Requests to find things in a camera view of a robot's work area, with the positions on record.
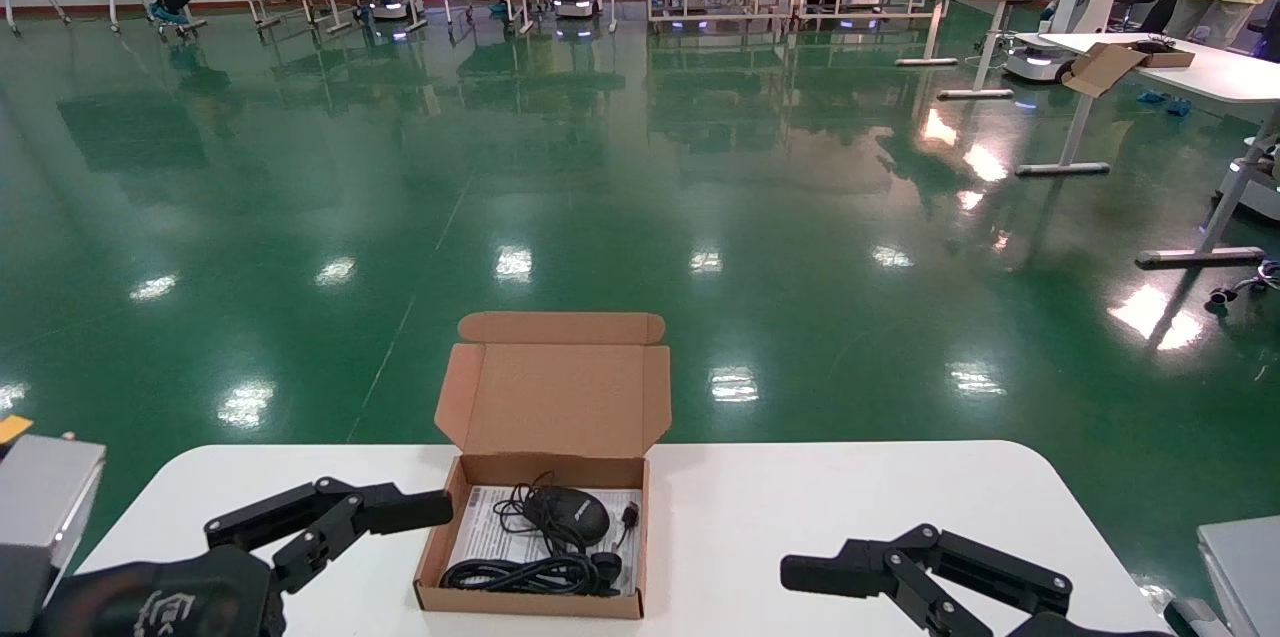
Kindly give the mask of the black covered left gripper body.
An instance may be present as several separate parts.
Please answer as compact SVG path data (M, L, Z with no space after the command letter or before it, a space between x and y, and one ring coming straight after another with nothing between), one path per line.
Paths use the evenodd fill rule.
M232 546L73 576L40 615L42 636L282 636L285 627L273 569Z

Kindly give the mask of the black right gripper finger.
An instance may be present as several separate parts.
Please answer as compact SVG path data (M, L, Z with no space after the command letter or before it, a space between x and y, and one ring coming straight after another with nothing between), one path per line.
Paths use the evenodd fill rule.
M846 555L781 560L790 591L845 599L884 597L928 636L989 636L991 628L959 605L904 555Z
M904 555L938 586L948 581L1030 615L1066 614L1073 594L1070 579L1057 572L932 524L890 541L847 540L836 556L846 555Z

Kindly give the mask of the black covered right gripper body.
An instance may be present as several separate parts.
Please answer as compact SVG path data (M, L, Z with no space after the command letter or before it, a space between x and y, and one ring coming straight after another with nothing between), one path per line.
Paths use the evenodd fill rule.
M1101 631L1085 628L1052 611L1032 615L1007 637L1169 637L1166 631Z

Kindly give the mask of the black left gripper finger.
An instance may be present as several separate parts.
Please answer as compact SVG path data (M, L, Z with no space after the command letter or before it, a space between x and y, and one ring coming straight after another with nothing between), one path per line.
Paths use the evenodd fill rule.
M452 505L335 505L276 551L280 591L298 594L365 535L397 535L448 524Z
M255 550L302 533L329 545L349 545L365 535L445 526L454 517L445 490L404 494L393 484L349 485L321 477L212 518L204 527L209 547Z

